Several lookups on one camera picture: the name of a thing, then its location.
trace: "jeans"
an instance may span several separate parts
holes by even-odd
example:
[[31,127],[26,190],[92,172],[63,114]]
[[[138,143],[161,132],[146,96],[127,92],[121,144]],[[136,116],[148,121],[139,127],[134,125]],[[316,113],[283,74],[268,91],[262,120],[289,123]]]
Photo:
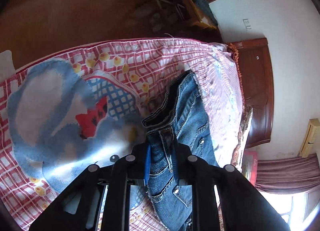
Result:
[[162,106],[142,121],[151,146],[149,196],[170,231],[186,230],[192,213],[191,186],[178,186],[173,178],[174,136],[188,145],[192,154],[218,166],[200,92],[196,75],[188,70],[170,83]]

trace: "red and white plaid fabric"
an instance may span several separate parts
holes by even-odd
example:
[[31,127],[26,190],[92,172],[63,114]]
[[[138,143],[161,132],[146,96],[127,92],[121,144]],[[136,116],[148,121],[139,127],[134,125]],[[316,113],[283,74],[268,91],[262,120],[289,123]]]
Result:
[[[209,115],[212,138],[218,140],[224,149],[216,156],[218,163],[230,163],[238,144],[242,97],[236,66],[232,65],[229,53],[199,41],[169,38],[102,42],[55,53],[25,66],[16,75],[0,83],[0,198],[23,230],[28,230],[58,194],[44,179],[26,176],[15,160],[6,106],[10,94],[28,76],[28,69],[48,59],[70,63],[83,79],[107,73],[120,85],[137,94],[137,102],[146,108],[141,111],[146,113],[143,114],[145,116],[161,104],[168,83],[185,69],[192,69],[204,93],[203,102]],[[213,65],[216,60],[219,66]],[[221,80],[219,84],[216,83],[217,69]],[[223,113],[223,108],[230,103],[226,98],[230,93],[234,95],[235,105],[232,111]],[[222,125],[225,117],[229,117],[229,121]],[[221,140],[226,139],[230,130],[226,127],[232,128],[232,134],[227,138],[228,145],[223,146]],[[222,128],[224,136],[217,136]],[[130,212],[130,229],[166,230],[148,199]]]

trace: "bed sheet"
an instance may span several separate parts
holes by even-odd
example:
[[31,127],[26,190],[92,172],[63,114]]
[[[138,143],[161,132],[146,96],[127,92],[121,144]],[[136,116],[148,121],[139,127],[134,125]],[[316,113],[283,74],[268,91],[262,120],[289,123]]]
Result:
[[[243,104],[231,55],[182,38],[100,42],[47,56],[0,83],[0,198],[9,213],[28,230],[87,165],[128,154],[144,140],[141,118],[187,69],[202,90],[217,162],[232,163]],[[165,230],[145,194],[134,199],[130,229]]]

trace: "window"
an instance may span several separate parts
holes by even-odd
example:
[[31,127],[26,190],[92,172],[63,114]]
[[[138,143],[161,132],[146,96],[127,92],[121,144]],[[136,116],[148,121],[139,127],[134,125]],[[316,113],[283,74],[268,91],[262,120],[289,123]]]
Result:
[[289,224],[291,231],[300,231],[307,205],[305,193],[284,195],[261,192],[261,194]]

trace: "silver screw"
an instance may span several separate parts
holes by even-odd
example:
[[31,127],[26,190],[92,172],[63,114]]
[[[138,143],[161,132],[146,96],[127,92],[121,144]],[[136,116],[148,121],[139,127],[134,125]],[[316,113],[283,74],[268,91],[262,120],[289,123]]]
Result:
[[129,154],[129,155],[125,158],[125,160],[126,160],[127,162],[133,162],[135,159],[136,159],[136,157],[135,157],[134,155],[132,155],[132,154]]
[[98,165],[96,165],[96,164],[91,164],[88,167],[88,171],[90,171],[90,172],[95,172],[97,169],[98,169]]
[[188,156],[188,161],[190,161],[190,162],[196,162],[197,160],[198,160],[198,158],[195,155]]
[[226,169],[226,171],[228,171],[228,172],[233,172],[233,171],[235,170],[235,167],[232,166],[231,164],[229,164],[229,165],[226,165],[226,166],[225,166],[225,169]]

